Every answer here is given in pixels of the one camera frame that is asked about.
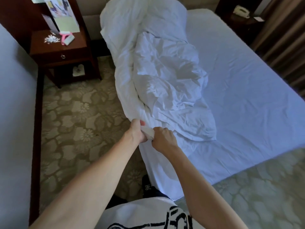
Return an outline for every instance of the telephone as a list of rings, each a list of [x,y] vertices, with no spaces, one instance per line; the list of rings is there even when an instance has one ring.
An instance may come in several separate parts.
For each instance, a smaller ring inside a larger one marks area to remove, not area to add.
[[[249,18],[250,12],[245,7],[242,7],[240,5],[237,5],[233,11],[233,14],[236,14],[238,16],[241,16],[243,18]]]

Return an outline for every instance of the white t-shirt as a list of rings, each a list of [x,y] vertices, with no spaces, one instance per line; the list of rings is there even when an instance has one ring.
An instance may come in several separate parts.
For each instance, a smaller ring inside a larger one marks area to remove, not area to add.
[[[170,199],[143,198],[103,212],[95,229],[204,229]]]

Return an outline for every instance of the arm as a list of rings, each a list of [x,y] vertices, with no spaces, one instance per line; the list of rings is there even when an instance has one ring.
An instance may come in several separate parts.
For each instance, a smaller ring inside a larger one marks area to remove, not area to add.
[[[129,158],[139,143],[146,140],[140,124],[145,123],[134,119],[120,141],[75,177],[30,229],[93,229],[110,201]]]
[[[173,132],[167,128],[154,128],[152,146],[173,165],[191,216],[206,229],[247,226],[220,194],[204,179],[178,147]]]

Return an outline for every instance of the mattress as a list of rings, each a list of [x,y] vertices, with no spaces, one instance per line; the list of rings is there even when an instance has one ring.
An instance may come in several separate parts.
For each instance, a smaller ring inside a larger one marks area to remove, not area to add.
[[[217,127],[217,140],[192,142],[196,149],[189,156],[207,181],[215,184],[305,146],[303,99],[218,16],[207,9],[189,10],[186,30],[209,75],[202,94]],[[171,164],[159,164],[145,143],[139,148],[152,185],[172,200],[183,197],[177,178],[164,173]]]

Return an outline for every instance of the right hand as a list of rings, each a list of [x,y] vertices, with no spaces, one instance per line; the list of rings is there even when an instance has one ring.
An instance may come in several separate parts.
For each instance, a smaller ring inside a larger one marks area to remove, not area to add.
[[[166,153],[178,146],[173,131],[162,127],[154,127],[154,131],[155,136],[154,140],[152,141],[152,146],[155,148],[155,150],[167,157]]]

